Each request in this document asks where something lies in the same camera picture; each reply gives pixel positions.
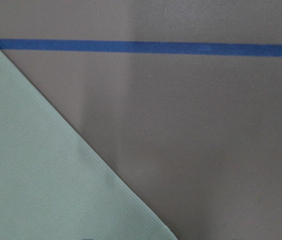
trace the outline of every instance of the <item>blue stripe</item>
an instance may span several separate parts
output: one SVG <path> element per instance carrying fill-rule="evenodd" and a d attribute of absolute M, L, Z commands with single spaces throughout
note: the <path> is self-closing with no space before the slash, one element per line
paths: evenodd
<path fill-rule="evenodd" d="M 0 49 L 282 57 L 282 45 L 278 44 L 0 38 Z"/>

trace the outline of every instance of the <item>blue tape strip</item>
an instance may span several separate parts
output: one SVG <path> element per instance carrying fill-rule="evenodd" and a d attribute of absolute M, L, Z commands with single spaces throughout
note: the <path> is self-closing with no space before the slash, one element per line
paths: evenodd
<path fill-rule="evenodd" d="M 0 49 L 282 57 L 282 45 L 275 44 L 0 38 Z"/>

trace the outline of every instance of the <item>textured fabric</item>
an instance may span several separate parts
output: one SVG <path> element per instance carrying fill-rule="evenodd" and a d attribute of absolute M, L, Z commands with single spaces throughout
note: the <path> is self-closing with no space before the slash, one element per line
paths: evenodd
<path fill-rule="evenodd" d="M 0 240 L 174 240 L 0 51 Z"/>

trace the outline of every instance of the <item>mint green towel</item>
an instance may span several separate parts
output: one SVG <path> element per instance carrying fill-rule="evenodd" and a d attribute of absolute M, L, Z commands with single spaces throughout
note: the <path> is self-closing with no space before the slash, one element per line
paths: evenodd
<path fill-rule="evenodd" d="M 0 240 L 175 240 L 0 51 Z"/>

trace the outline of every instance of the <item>gray surface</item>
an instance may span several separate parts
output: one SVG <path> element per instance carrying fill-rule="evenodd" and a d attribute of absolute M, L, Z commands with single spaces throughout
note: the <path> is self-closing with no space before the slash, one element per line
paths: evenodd
<path fill-rule="evenodd" d="M 282 44 L 282 1 L 0 1 L 0 38 Z M 180 240 L 282 239 L 282 58 L 5 53 Z"/>

